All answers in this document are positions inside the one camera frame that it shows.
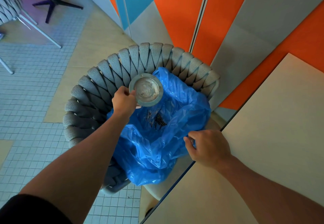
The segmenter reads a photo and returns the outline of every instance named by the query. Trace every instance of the round ashtray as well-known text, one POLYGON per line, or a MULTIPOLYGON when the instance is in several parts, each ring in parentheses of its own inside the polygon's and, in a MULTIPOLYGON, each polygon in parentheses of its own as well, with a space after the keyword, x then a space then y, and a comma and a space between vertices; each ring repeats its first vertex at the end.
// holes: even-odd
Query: round ashtray
POLYGON ((136 100, 140 106, 156 105, 163 96, 163 87, 158 78, 152 74, 136 75, 129 83, 129 92, 136 91, 136 100))

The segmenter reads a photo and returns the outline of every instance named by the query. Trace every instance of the tile floor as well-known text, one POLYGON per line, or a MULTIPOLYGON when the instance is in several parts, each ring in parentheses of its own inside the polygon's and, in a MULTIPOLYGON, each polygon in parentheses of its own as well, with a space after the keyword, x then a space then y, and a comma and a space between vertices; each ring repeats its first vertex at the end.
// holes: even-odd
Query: tile floor
MULTIPOLYGON (((51 100, 93 10, 67 8, 44 45, 0 42, 0 140, 14 141, 0 169, 0 207, 68 149, 62 123, 43 122, 51 100)), ((138 223, 141 188, 133 184, 113 196, 99 193, 85 223, 138 223)))

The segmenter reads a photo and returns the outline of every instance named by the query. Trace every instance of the beige table top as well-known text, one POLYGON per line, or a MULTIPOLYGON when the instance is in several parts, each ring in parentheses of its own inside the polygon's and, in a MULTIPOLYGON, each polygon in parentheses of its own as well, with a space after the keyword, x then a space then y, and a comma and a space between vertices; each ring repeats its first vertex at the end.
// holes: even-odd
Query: beige table top
MULTIPOLYGON (((324 206, 324 73, 288 54, 224 128, 248 167, 324 206)), ((145 224, 257 223, 219 173, 195 163, 145 224)))

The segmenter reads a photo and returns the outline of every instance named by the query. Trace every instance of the blue plastic bag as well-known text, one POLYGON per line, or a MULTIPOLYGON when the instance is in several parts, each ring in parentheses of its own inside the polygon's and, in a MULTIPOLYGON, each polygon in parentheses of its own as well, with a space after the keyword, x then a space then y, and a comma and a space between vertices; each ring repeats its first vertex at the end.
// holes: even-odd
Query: blue plastic bag
MULTIPOLYGON (((114 158, 135 185, 164 181, 178 157, 186 155, 183 137, 201 130, 211 109, 202 93, 188 87, 166 68, 155 75, 163 86, 161 101, 136 109, 124 127, 114 158)), ((110 118, 113 110, 107 114, 110 118)))

